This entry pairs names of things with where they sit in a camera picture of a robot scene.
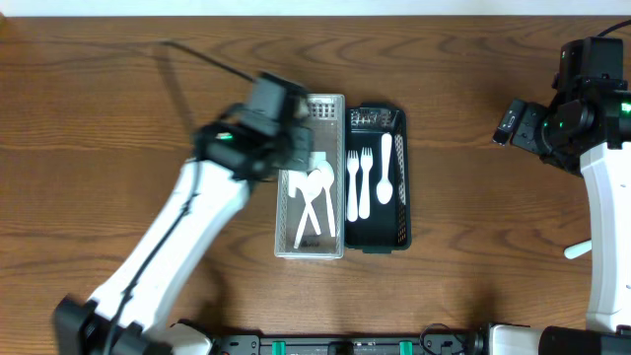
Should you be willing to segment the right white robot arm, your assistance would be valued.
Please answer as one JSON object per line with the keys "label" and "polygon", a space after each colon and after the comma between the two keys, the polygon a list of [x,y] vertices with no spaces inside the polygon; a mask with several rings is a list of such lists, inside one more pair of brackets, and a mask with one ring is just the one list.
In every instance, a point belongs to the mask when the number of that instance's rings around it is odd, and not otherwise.
{"label": "right white robot arm", "polygon": [[623,42],[605,35],[560,50],[549,106],[514,100],[493,135],[580,177],[591,225],[592,286],[583,330],[494,324],[487,354],[627,354],[630,351],[630,92]]}

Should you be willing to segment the white plastic spoon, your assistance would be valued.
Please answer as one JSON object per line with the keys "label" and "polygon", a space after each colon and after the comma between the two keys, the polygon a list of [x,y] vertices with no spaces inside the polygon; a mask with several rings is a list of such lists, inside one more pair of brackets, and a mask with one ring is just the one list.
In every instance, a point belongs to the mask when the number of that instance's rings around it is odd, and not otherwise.
{"label": "white plastic spoon", "polygon": [[298,185],[298,188],[303,194],[305,200],[305,209],[296,233],[296,238],[294,242],[295,249],[297,249],[301,244],[308,219],[312,220],[315,233],[318,236],[321,234],[321,228],[319,226],[315,209],[312,205],[312,202],[319,196],[320,192],[322,191],[321,171],[313,170],[310,173],[306,174],[305,178],[303,178]]}
{"label": "white plastic spoon", "polygon": [[321,183],[323,186],[323,190],[325,193],[326,199],[326,208],[327,208],[327,220],[330,235],[335,238],[336,237],[336,226],[335,226],[335,218],[332,206],[332,199],[330,194],[330,188],[332,187],[335,179],[335,174],[331,164],[323,160],[318,163],[317,168],[321,172]]}
{"label": "white plastic spoon", "polygon": [[295,198],[297,195],[297,191],[304,187],[304,184],[307,181],[307,173],[300,171],[289,171],[288,172],[288,195],[291,198]]}
{"label": "white plastic spoon", "polygon": [[314,230],[315,233],[317,235],[321,234],[321,228],[315,213],[315,210],[313,208],[312,202],[313,200],[318,196],[318,192],[316,194],[313,194],[311,192],[305,192],[304,193],[304,199],[305,199],[305,211],[304,211],[304,216],[301,219],[300,225],[299,225],[299,234],[300,236],[302,236],[304,234],[304,230],[306,228],[306,224],[307,224],[307,219],[310,218],[312,221],[312,224],[314,226]]}

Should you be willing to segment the white plastic fork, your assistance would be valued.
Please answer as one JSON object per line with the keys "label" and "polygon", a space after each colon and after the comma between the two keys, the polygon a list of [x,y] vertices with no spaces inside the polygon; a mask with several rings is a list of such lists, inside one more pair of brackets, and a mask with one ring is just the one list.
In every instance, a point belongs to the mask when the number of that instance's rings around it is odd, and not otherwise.
{"label": "white plastic fork", "polygon": [[376,189],[378,202],[380,204],[389,203],[393,194],[393,187],[391,182],[389,181],[389,163],[391,148],[392,136],[390,133],[384,133],[381,138],[382,174]]}
{"label": "white plastic fork", "polygon": [[361,151],[360,165],[362,170],[362,182],[359,197],[359,217],[370,217],[370,171],[373,166],[373,152],[371,148],[364,147]]}
{"label": "white plastic fork", "polygon": [[358,196],[356,175],[359,171],[359,155],[354,150],[349,150],[347,154],[347,172],[349,175],[348,197],[347,197],[347,220],[355,222],[358,219]]}
{"label": "white plastic fork", "polygon": [[592,250],[592,241],[587,240],[564,249],[564,256],[568,259],[575,259]]}

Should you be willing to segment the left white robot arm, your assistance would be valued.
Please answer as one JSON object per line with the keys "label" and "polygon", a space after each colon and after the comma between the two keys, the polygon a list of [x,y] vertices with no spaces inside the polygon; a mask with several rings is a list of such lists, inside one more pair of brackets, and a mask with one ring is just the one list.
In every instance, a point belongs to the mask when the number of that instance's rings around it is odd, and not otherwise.
{"label": "left white robot arm", "polygon": [[61,354],[210,354],[213,338],[188,322],[168,325],[191,272],[255,186],[279,170],[310,165],[307,90],[270,73],[244,104],[192,135],[192,156],[174,190],[122,265],[80,304],[52,315]]}

